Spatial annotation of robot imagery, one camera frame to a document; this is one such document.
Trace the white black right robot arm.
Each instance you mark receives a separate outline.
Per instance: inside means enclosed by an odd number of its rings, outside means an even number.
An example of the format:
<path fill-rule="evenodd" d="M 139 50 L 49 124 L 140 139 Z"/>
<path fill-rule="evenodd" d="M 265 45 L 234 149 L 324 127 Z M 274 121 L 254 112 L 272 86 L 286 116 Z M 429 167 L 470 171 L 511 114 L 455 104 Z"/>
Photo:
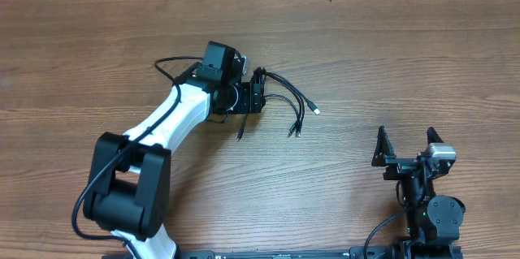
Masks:
<path fill-rule="evenodd" d="M 399 158 L 385 127 L 378 129 L 372 166 L 383 167 L 385 180 L 396 183 L 396 197 L 402 210 L 382 221 L 367 236 L 362 255 L 370 256 L 369 243 L 390 222 L 405 218 L 407 236 L 394 240 L 384 258 L 461 258 L 453 243 L 460 238 L 466 207 L 453 196 L 439 196 L 434 181 L 446 176 L 457 160 L 454 147 L 444 142 L 433 127 L 427 129 L 427 147 L 414 158 Z"/>

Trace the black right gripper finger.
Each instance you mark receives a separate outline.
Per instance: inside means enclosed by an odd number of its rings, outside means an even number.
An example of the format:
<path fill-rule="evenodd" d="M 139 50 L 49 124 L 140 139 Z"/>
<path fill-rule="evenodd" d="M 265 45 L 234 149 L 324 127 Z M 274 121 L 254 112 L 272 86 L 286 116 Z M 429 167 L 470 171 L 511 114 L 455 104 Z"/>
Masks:
<path fill-rule="evenodd" d="M 443 143 L 444 141 L 440 138 L 439 134 L 433 127 L 427 129 L 427 143 Z"/>
<path fill-rule="evenodd" d="M 386 166 L 388 164 L 388 160 L 395 159 L 396 157 L 397 156 L 393 150 L 385 127 L 380 126 L 378 129 L 377 143 L 371 165 Z"/>

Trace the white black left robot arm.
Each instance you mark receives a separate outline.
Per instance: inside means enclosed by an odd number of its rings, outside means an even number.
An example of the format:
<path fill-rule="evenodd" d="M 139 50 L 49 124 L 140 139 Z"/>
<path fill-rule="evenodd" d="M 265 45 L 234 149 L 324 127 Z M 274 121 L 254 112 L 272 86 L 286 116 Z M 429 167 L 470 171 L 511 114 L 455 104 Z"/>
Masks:
<path fill-rule="evenodd" d="M 249 59 L 211 41 L 177 76 L 168 75 L 166 99 L 123 134 L 106 132 L 94 147 L 88 183 L 71 215 L 87 240 L 117 240 L 125 258 L 177 258 L 168 235 L 171 157 L 186 136 L 213 114 L 251 114 L 265 101 L 259 85 L 243 78 Z"/>

